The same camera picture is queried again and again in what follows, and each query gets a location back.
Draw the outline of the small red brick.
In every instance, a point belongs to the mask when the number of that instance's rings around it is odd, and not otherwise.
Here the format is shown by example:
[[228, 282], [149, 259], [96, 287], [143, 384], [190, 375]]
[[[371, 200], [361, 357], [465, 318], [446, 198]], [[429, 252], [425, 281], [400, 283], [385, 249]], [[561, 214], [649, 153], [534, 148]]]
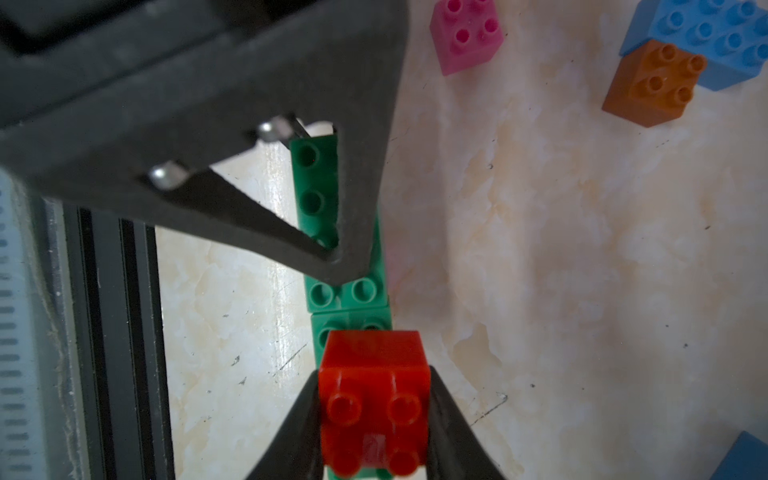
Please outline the small red brick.
[[318, 370], [325, 465], [344, 479], [413, 474], [426, 464], [430, 387], [418, 332], [332, 331]]

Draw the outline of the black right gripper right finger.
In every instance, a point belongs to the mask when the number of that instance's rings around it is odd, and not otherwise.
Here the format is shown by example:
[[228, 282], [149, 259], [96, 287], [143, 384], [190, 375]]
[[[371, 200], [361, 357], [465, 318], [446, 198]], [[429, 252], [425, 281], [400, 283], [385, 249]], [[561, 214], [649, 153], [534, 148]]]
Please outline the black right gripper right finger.
[[504, 480], [437, 370], [430, 367], [426, 477], [429, 480]]

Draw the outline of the green long brick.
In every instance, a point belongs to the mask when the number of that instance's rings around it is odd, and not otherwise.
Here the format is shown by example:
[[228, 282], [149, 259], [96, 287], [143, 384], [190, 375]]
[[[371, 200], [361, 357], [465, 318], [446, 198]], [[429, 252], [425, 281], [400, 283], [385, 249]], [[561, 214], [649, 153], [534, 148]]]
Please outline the green long brick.
[[[325, 135], [290, 143], [299, 229], [327, 249], [338, 245], [337, 137]], [[310, 276], [304, 278], [310, 313], [386, 307], [386, 266], [380, 225], [374, 229], [371, 261], [366, 276], [332, 286]]]

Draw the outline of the dark green brick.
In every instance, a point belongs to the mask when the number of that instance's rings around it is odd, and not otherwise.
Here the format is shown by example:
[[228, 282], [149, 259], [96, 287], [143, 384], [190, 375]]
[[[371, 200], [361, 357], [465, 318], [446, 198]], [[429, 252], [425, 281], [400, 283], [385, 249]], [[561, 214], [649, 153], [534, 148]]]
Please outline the dark green brick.
[[316, 367], [322, 362], [328, 335], [334, 330], [392, 330], [389, 307], [313, 313], [310, 318]]

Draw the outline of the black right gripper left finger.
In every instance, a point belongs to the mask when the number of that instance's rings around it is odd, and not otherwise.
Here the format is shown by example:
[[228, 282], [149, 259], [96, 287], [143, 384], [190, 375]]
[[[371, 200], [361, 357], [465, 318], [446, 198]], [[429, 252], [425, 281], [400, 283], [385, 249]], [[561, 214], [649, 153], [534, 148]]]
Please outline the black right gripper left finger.
[[246, 479], [323, 479], [320, 410], [318, 371], [315, 370], [309, 375], [272, 442]]

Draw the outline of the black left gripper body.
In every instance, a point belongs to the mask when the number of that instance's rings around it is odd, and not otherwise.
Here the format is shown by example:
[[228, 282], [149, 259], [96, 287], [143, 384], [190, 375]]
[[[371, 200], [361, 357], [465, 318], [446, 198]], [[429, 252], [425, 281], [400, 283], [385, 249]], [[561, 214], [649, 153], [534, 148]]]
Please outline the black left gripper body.
[[324, 118], [317, 1], [5, 1], [5, 129], [255, 129]]

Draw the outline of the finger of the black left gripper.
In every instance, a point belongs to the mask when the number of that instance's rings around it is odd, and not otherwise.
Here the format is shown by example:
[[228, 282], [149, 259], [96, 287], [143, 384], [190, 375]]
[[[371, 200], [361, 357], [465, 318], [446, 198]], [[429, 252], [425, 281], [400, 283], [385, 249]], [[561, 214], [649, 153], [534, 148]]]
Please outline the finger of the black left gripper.
[[[5, 1], [1, 165], [343, 284], [369, 265], [408, 31], [404, 1]], [[331, 249], [213, 169], [318, 121], [338, 133]]]

